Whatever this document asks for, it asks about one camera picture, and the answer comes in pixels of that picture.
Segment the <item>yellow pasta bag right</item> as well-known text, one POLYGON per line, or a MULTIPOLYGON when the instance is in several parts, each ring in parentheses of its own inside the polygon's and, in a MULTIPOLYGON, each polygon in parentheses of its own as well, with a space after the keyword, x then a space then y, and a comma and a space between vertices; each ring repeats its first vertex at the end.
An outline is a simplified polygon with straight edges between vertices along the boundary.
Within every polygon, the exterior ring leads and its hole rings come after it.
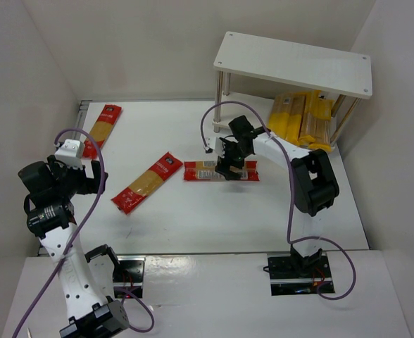
POLYGON ((302 147, 327 153, 330 145, 330 121, 334 101, 320 96, 319 90, 300 92, 305 97, 298 141, 302 147))

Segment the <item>red pasta bag far left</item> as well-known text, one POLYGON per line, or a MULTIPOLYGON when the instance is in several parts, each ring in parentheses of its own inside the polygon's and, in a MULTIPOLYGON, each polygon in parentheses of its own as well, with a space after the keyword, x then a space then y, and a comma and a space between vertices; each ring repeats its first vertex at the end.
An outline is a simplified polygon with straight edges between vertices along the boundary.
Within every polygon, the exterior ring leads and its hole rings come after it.
POLYGON ((112 133, 112 130, 122 113, 122 108, 116 105, 105 105, 102 112, 99 114, 94 126, 91 128, 89 134, 94 140, 93 142, 86 138, 84 141, 83 158, 96 159, 98 156, 97 150, 94 146, 96 144, 100 149, 105 144, 106 140, 112 133))

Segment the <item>yellow pasta bag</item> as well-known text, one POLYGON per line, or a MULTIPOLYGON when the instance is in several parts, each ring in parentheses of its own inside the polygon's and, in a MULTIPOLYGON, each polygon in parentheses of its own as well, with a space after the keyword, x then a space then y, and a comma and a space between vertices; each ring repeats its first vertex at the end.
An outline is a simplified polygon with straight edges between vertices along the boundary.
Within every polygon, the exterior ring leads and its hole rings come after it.
POLYGON ((334 101, 320 96, 319 90, 300 92, 305 97, 298 141, 302 147, 327 153, 330 145, 330 121, 334 101))
POLYGON ((288 92, 277 95, 272 105, 268 128, 282 139, 287 136, 288 122, 293 102, 294 94, 288 92))
POLYGON ((294 93, 287 123, 285 140, 296 146, 300 145, 299 132, 301 129, 302 117, 306 104, 306 93, 294 93))

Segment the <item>white two-tier shelf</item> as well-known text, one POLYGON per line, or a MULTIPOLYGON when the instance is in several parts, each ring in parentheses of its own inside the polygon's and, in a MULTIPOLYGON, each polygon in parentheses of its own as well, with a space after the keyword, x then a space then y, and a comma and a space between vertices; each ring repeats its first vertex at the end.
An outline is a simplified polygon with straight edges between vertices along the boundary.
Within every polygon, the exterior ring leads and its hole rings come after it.
POLYGON ((264 94, 231 92, 233 75, 277 82, 299 90, 320 90, 334 99, 333 115, 346 98, 351 98, 353 102, 344 117, 332 119, 332 145, 337 143, 360 101, 372 96, 371 58, 365 54, 226 32, 213 66, 217 104, 213 115, 215 132, 227 128, 233 118, 245 112, 243 108, 226 107, 228 100, 244 102, 259 109, 262 115, 269 114, 272 108, 272 100, 264 94))

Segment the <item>red pasta bag barcode side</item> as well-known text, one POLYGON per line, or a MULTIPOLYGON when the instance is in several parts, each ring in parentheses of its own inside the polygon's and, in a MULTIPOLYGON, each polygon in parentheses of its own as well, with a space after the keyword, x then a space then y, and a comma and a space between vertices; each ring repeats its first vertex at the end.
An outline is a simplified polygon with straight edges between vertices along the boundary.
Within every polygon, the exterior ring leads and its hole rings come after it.
MULTIPOLYGON (((193 182, 222 182, 223 175, 215 172, 216 161, 185 161, 184 180, 193 182)), ((241 169, 231 167, 232 172, 240 176, 241 181, 258 182, 257 161, 245 161, 241 169)))

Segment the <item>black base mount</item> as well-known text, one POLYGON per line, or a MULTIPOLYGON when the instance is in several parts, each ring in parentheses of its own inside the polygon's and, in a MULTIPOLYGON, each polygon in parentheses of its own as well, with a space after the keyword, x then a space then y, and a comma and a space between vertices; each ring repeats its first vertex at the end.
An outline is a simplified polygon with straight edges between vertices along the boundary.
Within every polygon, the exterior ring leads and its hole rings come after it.
POLYGON ((317 255, 317 261, 307 267, 296 266, 291 253, 269 255, 262 270, 269 275, 272 296, 333 294, 334 283, 327 254, 317 255))
POLYGON ((144 256, 119 256, 119 266, 113 271, 113 290, 115 298, 127 298, 130 296, 121 292, 120 289, 127 289, 136 297, 143 297, 144 285, 144 256))

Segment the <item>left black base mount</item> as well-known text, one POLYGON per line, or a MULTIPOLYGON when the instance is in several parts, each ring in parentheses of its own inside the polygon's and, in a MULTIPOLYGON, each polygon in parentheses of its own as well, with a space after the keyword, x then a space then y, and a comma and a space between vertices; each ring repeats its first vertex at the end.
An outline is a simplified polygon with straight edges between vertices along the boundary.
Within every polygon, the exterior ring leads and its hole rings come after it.
POLYGON ((121 292, 120 289, 127 289, 136 297, 143 297, 144 285, 144 256, 119 256, 119 266, 113 271, 113 290, 115 298, 127 298, 130 296, 121 292))

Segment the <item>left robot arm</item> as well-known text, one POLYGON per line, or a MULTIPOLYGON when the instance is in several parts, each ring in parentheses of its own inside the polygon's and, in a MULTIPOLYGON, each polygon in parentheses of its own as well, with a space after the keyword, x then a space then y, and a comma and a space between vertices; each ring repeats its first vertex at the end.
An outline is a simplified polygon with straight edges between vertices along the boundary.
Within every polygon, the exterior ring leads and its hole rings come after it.
POLYGON ((107 174, 92 161, 88 178, 80 159, 62 161, 55 155, 32 163, 18 176, 28 190, 24 200, 27 228, 37 237, 56 265, 52 277, 62 286, 68 325, 61 337, 114 337, 127 330, 123 305, 114 298, 113 271, 119 262, 113 250, 102 245, 84 253, 78 237, 71 199, 76 194, 101 196, 107 174))

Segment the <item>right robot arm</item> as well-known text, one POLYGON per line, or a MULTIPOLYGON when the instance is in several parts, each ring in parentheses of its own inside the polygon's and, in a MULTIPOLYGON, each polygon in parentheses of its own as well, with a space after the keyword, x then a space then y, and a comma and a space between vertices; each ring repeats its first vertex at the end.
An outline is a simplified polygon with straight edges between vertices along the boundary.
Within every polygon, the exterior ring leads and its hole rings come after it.
POLYGON ((250 155, 262 156, 287 169, 290 197, 286 238, 290 265, 297 274, 306 276, 320 263, 321 244, 335 244, 316 229, 319 212, 331 207, 339 195, 327 153, 294 146, 266 126, 254 127, 244 115, 229 126, 231 137, 203 138, 206 152, 218 156, 215 171, 226 180, 238 180, 232 170, 242 169, 250 155))

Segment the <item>yellow pasta bag middle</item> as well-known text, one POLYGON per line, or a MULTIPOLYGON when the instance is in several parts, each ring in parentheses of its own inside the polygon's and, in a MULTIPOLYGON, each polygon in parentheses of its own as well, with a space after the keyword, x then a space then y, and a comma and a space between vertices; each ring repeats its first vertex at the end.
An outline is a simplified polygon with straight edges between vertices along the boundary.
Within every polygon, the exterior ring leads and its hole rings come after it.
POLYGON ((287 123, 285 140, 296 146, 300 145, 299 132, 301 129, 302 117, 306 104, 306 93, 294 93, 287 123))

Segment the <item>yellow pasta bag left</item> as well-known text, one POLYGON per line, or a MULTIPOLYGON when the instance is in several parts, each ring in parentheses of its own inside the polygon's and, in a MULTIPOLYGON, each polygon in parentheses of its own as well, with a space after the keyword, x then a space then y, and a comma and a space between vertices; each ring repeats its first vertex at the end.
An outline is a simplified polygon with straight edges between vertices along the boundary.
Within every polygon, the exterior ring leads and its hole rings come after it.
POLYGON ((272 105, 268 128, 282 139, 287 136, 288 122, 293 102, 294 94, 288 92, 277 95, 272 105))

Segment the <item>red pasta bag centre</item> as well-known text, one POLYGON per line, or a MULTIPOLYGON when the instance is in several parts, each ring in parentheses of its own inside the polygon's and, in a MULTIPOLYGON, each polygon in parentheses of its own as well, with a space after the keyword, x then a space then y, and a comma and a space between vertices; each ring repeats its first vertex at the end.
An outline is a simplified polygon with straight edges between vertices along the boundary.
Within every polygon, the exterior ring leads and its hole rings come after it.
POLYGON ((111 201, 125 215, 129 215, 181 167, 182 161, 167 152, 111 201))

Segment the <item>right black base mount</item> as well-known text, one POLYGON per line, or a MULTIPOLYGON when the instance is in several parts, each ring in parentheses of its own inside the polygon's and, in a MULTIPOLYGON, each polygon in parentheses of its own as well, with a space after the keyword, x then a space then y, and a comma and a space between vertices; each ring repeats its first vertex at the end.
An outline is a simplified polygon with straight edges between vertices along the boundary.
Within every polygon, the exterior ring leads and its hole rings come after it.
POLYGON ((272 296, 333 294, 334 283, 327 254, 317 255, 317 261, 307 267, 296 266, 291 253, 269 255, 262 270, 269 275, 272 296))

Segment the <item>red pasta bag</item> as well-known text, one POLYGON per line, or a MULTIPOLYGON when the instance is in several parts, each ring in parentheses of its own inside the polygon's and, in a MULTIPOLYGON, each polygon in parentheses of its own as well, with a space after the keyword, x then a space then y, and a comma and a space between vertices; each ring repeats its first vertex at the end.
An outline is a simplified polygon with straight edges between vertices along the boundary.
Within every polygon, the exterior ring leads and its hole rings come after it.
POLYGON ((111 201, 125 215, 129 215, 181 167, 182 161, 167 152, 111 201))
POLYGON ((99 114, 94 126, 91 128, 89 134, 94 140, 93 142, 86 138, 84 141, 83 158, 96 159, 98 156, 97 150, 94 146, 96 144, 100 149, 105 144, 106 140, 112 133, 112 130, 122 113, 122 108, 116 105, 105 105, 102 112, 99 114))

